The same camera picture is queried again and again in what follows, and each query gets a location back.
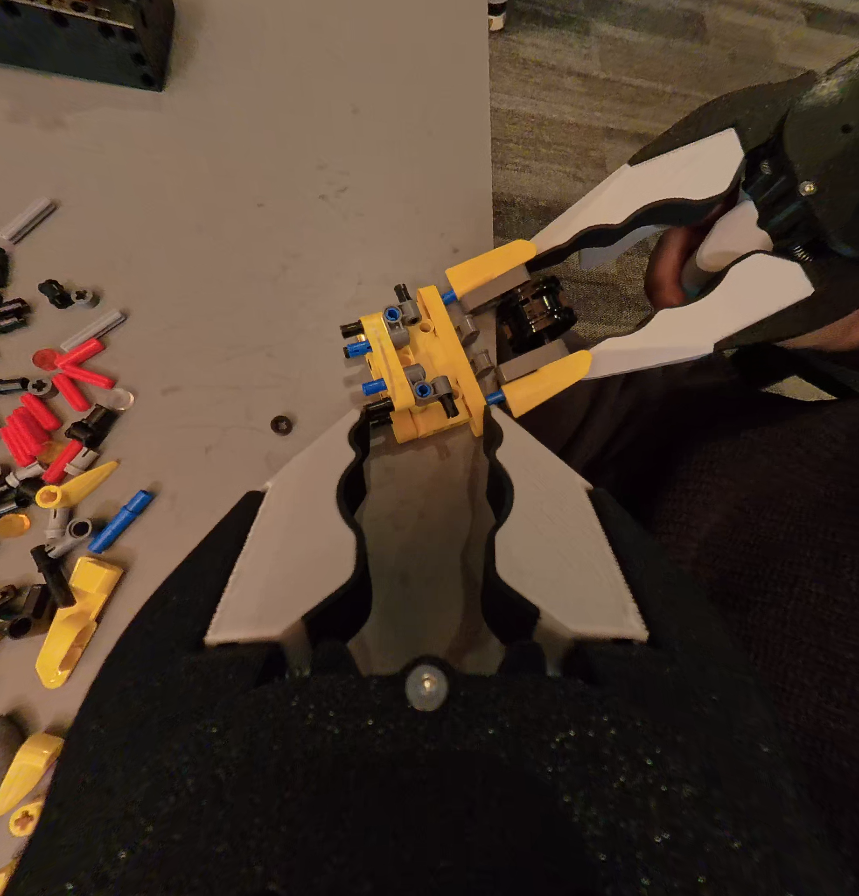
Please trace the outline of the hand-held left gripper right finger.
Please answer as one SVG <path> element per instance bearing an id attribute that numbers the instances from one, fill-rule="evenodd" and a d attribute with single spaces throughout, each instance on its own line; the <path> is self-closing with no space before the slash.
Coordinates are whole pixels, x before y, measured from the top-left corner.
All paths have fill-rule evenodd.
<path id="1" fill-rule="evenodd" d="M 481 616 L 503 655 L 558 668 L 580 645 L 648 645 L 592 485 L 501 409 L 483 424 Z"/>

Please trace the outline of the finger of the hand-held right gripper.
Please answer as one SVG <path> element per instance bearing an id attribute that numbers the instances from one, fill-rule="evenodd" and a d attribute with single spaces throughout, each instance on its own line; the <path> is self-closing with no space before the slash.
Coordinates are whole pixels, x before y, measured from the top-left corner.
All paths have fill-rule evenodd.
<path id="1" fill-rule="evenodd" d="M 728 128 L 637 164 L 625 164 L 531 239 L 529 270 L 577 255 L 583 271 L 643 239 L 706 218 L 737 185 L 746 152 Z"/>
<path id="2" fill-rule="evenodd" d="M 663 309 L 640 329 L 591 349 L 586 379 L 595 380 L 695 361 L 739 331 L 812 295 L 800 264 L 751 252 L 731 264 L 703 297 Z"/>

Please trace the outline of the black yellow partly built model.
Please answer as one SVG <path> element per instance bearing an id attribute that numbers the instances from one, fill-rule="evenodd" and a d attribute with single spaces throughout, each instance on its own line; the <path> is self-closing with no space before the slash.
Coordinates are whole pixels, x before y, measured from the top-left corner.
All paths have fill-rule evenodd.
<path id="1" fill-rule="evenodd" d="M 0 65 L 160 92 L 171 1 L 0 1 Z"/>

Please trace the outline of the small yellow toy subassembly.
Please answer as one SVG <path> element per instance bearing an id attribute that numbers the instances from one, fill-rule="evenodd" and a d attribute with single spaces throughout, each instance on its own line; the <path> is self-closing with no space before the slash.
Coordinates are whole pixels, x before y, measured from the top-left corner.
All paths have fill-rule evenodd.
<path id="1" fill-rule="evenodd" d="M 466 314 L 497 309 L 511 366 L 498 368 L 501 385 L 488 403 L 504 404 L 515 419 L 587 378 L 592 367 L 588 350 L 571 353 L 561 339 L 575 313 L 561 302 L 556 276 L 530 275 L 536 254 L 531 241 L 519 239 L 446 270 L 447 304 L 461 303 Z"/>

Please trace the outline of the pile of plastic building pieces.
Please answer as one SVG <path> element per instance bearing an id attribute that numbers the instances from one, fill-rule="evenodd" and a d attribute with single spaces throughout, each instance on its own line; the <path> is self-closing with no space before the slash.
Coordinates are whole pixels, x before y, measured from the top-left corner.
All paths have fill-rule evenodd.
<path id="1" fill-rule="evenodd" d="M 14 248 L 57 208 L 49 197 L 32 202 L 0 230 L 0 244 Z M 0 245 L 0 335 L 25 327 L 32 314 L 24 299 L 3 295 L 10 276 L 10 252 Z M 48 692 L 74 674 L 124 573 L 102 553 L 153 498 L 144 490 L 102 526 L 78 515 L 79 505 L 119 467 L 119 461 L 101 459 L 101 447 L 134 396 L 88 364 L 126 319 L 121 310 L 108 312 L 58 347 L 33 353 L 32 376 L 0 378 L 0 396 L 18 400 L 0 426 L 0 446 L 7 452 L 6 468 L 0 466 L 0 544 L 30 531 L 31 513 L 43 514 L 42 543 L 30 548 L 37 580 L 0 587 L 0 644 L 43 637 L 33 671 Z M 64 423 L 51 396 L 63 400 L 77 420 Z M 0 714 L 0 819 L 20 844 L 0 867 L 0 894 L 41 820 L 44 785 L 65 746 L 60 728 L 29 732 L 15 714 Z"/>

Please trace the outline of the person's dark knitted sweater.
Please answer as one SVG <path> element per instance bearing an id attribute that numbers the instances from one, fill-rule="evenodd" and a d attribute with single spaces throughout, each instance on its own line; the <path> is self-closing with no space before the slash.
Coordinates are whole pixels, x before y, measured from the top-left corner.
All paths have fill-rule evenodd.
<path id="1" fill-rule="evenodd" d="M 707 357 L 580 383 L 522 425 L 718 607 L 859 888 L 859 350 L 804 357 L 851 393 L 795 399 Z"/>

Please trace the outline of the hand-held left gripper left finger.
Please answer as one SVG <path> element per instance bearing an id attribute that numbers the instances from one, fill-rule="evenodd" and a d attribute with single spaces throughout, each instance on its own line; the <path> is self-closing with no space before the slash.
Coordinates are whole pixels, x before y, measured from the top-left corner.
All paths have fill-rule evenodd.
<path id="1" fill-rule="evenodd" d="M 366 422 L 350 410 L 267 481 L 205 647 L 279 645 L 295 673 L 309 669 L 318 635 L 309 633 L 308 619 L 342 595 L 366 558 L 342 491 L 346 476 L 363 472 L 354 436 Z"/>

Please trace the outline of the person's right hand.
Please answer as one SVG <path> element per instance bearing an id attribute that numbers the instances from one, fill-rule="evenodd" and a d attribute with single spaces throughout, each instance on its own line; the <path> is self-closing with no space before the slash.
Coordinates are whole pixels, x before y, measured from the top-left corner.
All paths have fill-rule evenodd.
<path id="1" fill-rule="evenodd" d="M 689 225 L 664 230 L 647 263 L 644 292 L 655 312 L 675 308 L 685 302 L 682 285 L 684 266 L 699 249 L 716 221 L 731 208 L 721 203 L 705 218 Z"/>

